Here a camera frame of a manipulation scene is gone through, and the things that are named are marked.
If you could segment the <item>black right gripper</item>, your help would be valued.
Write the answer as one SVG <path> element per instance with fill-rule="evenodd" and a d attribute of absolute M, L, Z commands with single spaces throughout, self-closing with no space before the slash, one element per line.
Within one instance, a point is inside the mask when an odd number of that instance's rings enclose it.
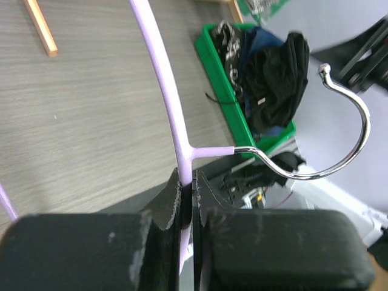
<path fill-rule="evenodd" d="M 372 85 L 387 90 L 387 16 L 358 36 L 340 45 L 338 77 L 354 92 Z"/>

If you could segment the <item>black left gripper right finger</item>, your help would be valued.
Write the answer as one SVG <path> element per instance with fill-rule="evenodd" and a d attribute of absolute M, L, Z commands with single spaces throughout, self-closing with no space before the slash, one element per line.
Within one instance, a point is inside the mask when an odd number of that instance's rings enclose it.
<path fill-rule="evenodd" d="M 375 272 L 351 220 L 334 210 L 232 207 L 193 180 L 195 290 L 367 290 Z"/>

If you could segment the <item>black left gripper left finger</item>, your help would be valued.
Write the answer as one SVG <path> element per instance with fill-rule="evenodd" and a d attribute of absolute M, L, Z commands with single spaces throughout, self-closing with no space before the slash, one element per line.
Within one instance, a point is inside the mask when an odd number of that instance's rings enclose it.
<path fill-rule="evenodd" d="M 181 185 L 136 213 L 27 215 L 1 239 L 2 290 L 177 290 Z"/>

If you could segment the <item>black garment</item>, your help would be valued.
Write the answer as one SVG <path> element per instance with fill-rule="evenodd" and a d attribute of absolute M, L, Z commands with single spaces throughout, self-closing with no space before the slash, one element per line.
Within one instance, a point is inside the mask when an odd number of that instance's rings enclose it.
<path fill-rule="evenodd" d="M 257 133 L 289 125 L 308 84 L 309 45 L 300 32 L 285 41 L 259 29 L 247 51 L 241 78 L 245 112 Z"/>

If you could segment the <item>black white patterned trousers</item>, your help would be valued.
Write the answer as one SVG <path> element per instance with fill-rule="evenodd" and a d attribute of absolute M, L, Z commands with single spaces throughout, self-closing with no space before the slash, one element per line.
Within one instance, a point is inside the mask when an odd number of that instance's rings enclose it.
<path fill-rule="evenodd" d="M 221 21 L 211 30 L 210 36 L 234 94 L 238 101 L 242 101 L 243 88 L 239 80 L 239 64 L 244 44 L 244 32 L 235 24 Z"/>

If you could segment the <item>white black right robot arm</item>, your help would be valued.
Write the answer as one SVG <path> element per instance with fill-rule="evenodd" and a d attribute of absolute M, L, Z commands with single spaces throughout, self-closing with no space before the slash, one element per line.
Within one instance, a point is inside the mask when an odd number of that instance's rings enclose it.
<path fill-rule="evenodd" d="M 276 165 L 255 147 L 235 147 L 234 152 L 253 154 L 270 171 L 292 179 L 291 189 L 314 206 L 346 214 L 356 225 L 363 243 L 377 263 L 387 269 L 387 214 L 369 207 L 327 180 L 327 176 L 342 170 L 355 159 L 370 135 L 370 112 L 357 94 L 372 84 L 387 88 L 387 80 L 383 78 L 387 74 L 387 18 L 383 17 L 355 38 L 314 52 L 312 56 L 322 61 L 318 74 L 324 86 L 344 96 L 360 113 L 361 131 L 353 149 L 334 166 L 316 173 L 309 173 L 307 166 L 301 168 L 301 173 L 293 173 Z"/>

